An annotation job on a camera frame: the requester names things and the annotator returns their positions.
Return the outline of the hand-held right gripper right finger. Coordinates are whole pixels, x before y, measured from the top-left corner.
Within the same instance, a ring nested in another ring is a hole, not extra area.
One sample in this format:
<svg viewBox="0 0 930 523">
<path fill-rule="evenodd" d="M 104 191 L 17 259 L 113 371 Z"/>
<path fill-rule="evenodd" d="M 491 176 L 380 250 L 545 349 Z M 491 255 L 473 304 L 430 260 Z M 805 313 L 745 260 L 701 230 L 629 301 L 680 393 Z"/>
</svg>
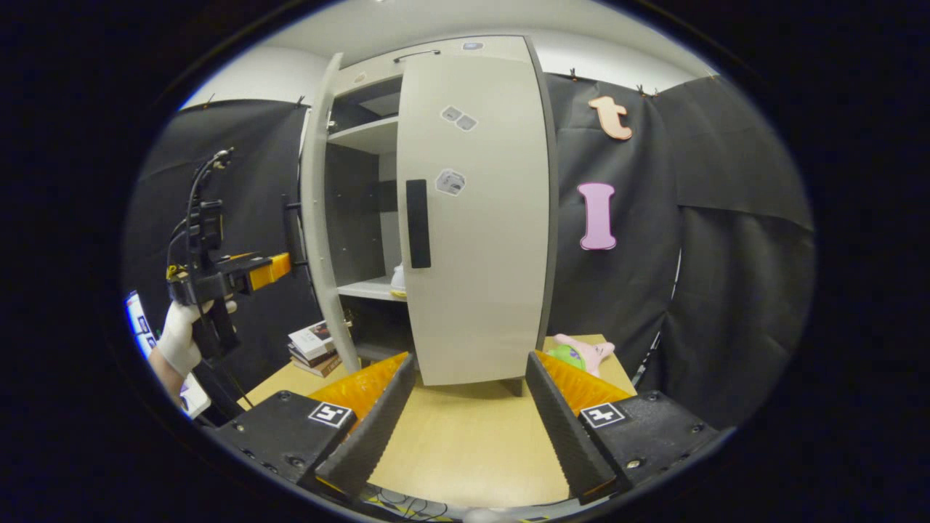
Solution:
<svg viewBox="0 0 930 523">
<path fill-rule="evenodd" d="M 628 392 L 552 355 L 525 380 L 572 498 L 598 502 L 657 487 L 720 443 L 720 431 L 660 391 Z"/>
</svg>

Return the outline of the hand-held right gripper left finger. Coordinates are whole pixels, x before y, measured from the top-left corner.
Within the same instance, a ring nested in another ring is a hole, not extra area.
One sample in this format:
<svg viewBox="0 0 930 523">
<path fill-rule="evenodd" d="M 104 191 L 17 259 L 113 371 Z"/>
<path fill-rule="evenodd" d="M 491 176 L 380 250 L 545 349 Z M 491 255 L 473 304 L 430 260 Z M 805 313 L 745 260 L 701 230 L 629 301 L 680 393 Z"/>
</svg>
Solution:
<svg viewBox="0 0 930 523">
<path fill-rule="evenodd" d="M 399 353 L 309 395 L 278 391 L 215 429 L 229 449 L 302 489 L 357 498 L 416 382 Z"/>
</svg>

